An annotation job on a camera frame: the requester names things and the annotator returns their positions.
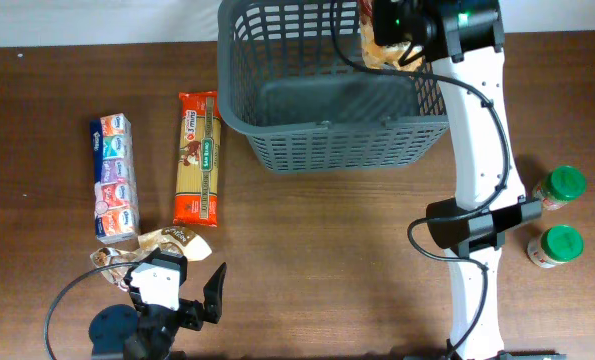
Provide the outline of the orange crinkled snack bag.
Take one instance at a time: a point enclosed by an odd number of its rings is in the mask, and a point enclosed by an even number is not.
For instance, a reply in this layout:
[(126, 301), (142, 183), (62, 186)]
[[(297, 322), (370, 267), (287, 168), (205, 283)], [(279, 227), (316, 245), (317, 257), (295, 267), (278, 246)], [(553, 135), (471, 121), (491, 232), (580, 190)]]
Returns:
[(362, 58), (371, 69), (394, 69), (416, 71), (423, 64), (421, 45), (414, 45), (409, 38), (394, 45), (378, 45), (372, 25), (373, 0), (358, 0), (361, 32)]

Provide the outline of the San Remo spaghetti packet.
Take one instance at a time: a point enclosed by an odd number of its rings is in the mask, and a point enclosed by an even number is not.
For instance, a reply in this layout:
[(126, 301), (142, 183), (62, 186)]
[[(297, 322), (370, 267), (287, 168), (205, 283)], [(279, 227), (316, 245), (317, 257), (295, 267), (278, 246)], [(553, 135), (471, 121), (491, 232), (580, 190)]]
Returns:
[(175, 224), (216, 227), (221, 114), (216, 91), (180, 93)]

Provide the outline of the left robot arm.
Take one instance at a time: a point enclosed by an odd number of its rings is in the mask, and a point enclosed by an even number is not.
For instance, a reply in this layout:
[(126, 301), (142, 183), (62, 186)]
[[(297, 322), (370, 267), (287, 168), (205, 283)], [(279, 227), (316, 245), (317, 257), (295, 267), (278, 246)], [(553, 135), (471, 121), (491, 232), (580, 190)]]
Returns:
[(203, 287), (204, 300), (179, 295), (187, 277), (187, 259), (155, 250), (128, 268), (124, 281), (131, 305), (113, 305), (91, 321), (94, 359), (172, 359), (181, 328), (199, 331), (222, 316), (227, 265), (221, 264)]

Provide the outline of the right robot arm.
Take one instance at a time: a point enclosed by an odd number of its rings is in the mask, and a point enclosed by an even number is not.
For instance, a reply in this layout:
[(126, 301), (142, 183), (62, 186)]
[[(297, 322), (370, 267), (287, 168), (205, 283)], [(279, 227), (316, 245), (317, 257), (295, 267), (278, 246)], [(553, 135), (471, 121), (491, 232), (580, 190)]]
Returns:
[(413, 221), (442, 248), (452, 296), (447, 359), (511, 359), (498, 322), (497, 276), (507, 231), (541, 215), (512, 156), (503, 95), (505, 33), (496, 1), (376, 1), (378, 45), (422, 48), (439, 82), (456, 163), (452, 198)]

